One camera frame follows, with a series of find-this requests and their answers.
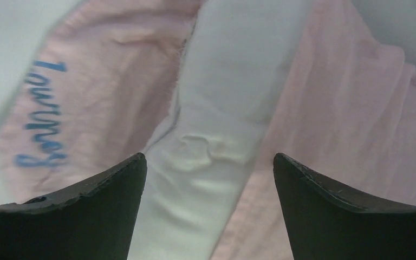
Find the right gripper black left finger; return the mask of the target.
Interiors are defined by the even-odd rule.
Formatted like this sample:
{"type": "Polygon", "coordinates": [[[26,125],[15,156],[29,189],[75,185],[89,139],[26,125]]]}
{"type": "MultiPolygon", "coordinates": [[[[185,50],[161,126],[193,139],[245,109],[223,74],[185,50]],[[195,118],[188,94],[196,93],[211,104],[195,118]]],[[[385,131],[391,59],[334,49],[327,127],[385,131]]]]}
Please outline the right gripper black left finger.
{"type": "Polygon", "coordinates": [[[61,190],[0,205],[0,259],[126,259],[146,173],[138,153],[61,190]]]}

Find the pink and blue pillowcase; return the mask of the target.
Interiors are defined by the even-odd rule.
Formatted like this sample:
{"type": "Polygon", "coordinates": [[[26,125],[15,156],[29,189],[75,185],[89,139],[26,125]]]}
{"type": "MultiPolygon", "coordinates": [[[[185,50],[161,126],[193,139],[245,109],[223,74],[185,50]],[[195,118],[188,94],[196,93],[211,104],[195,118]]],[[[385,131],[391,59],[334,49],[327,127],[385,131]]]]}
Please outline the pink and blue pillowcase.
{"type": "MultiPolygon", "coordinates": [[[[170,114],[207,1],[84,1],[48,35],[0,129],[19,201],[137,152],[170,114]]],[[[209,259],[294,259],[272,177],[282,152],[416,205],[416,1],[311,1],[289,74],[209,259]]]]}

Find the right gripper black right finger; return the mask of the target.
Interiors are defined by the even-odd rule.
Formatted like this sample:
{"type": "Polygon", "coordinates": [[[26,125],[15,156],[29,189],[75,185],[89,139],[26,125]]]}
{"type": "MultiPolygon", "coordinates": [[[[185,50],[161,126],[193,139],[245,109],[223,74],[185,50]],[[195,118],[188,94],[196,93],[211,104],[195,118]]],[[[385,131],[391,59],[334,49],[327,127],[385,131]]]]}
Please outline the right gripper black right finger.
{"type": "Polygon", "coordinates": [[[282,153],[274,178],[294,259],[416,259],[416,206],[359,191],[282,153]]]}

